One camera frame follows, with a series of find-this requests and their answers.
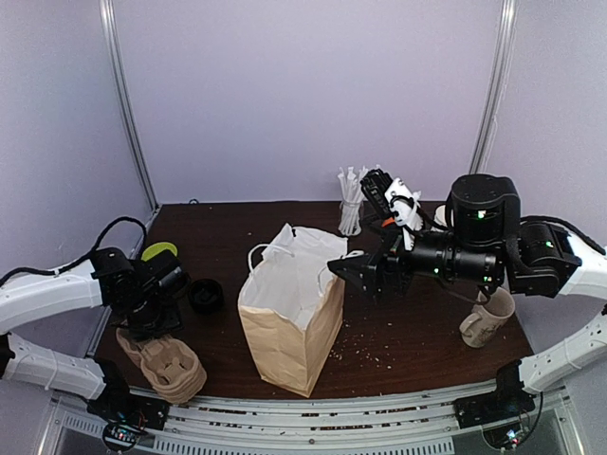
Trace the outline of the brown paper takeout bag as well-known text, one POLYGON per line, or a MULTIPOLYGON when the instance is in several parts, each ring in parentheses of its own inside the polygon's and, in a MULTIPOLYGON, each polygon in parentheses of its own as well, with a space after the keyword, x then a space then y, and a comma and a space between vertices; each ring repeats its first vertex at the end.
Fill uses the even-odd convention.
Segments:
POLYGON ((237 308, 260 377, 308 398, 343 321, 345 282, 327 267, 348 240, 284 224, 248 252, 248 277, 237 308))

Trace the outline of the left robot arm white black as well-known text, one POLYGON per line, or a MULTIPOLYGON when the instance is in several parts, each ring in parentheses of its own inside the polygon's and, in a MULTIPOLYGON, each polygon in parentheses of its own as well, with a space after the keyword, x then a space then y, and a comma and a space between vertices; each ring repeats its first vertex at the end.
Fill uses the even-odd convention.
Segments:
POLYGON ((186 284, 181 262, 169 250, 148 261, 104 248, 81 264, 42 275, 23 273, 1 285, 1 377, 65 391, 101 407, 117 421, 136 413, 112 363, 78 358, 31 343, 15 328, 73 310, 108 307, 137 340, 161 337, 181 328, 176 293, 186 284))

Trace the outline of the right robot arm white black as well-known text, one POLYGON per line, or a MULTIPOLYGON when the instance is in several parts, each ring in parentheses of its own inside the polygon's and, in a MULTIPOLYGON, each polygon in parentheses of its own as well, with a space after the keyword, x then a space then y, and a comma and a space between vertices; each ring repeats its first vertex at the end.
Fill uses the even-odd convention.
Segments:
POLYGON ((407 289, 414 276, 442 287, 470 282, 490 298, 506 283, 513 294, 606 298, 606 250, 560 218, 521 214, 506 176, 458 177, 445 203, 444 223, 434 221, 398 178, 371 170, 360 182, 375 210, 365 219, 381 239, 374 253, 351 253, 328 269, 375 299, 387 287, 407 289))

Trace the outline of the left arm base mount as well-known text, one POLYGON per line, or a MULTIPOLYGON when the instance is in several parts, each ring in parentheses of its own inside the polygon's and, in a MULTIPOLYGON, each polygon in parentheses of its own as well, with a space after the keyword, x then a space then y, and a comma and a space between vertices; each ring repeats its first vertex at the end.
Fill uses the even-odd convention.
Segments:
POLYGON ((149 439, 152 430, 164 429, 170 404, 162 399, 106 387, 97 399, 85 399, 86 410, 106 422, 101 432, 105 446, 116 453, 149 439))

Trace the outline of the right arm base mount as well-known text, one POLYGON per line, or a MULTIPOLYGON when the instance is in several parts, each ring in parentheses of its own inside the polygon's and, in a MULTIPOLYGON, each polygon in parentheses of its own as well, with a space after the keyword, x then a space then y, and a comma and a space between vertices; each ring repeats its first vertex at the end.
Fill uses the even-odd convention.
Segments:
POLYGON ((540 393, 539 413, 531 422, 530 412, 535 396, 524 391, 520 380, 500 380, 491 392, 458 398, 453 402, 454 413, 461 429, 489 426, 483 430, 487 445, 504 453, 524 444, 539 424, 543 410, 540 393))

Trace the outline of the brown pulp cup carrier stack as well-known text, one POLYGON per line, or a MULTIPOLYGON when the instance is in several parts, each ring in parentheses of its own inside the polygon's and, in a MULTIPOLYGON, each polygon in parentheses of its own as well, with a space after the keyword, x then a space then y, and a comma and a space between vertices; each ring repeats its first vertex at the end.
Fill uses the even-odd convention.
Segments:
POLYGON ((207 382, 208 374, 197 354, 178 338, 166 335, 135 341, 127 330, 118 328, 116 340, 152 389, 172 405, 189 402, 207 382))

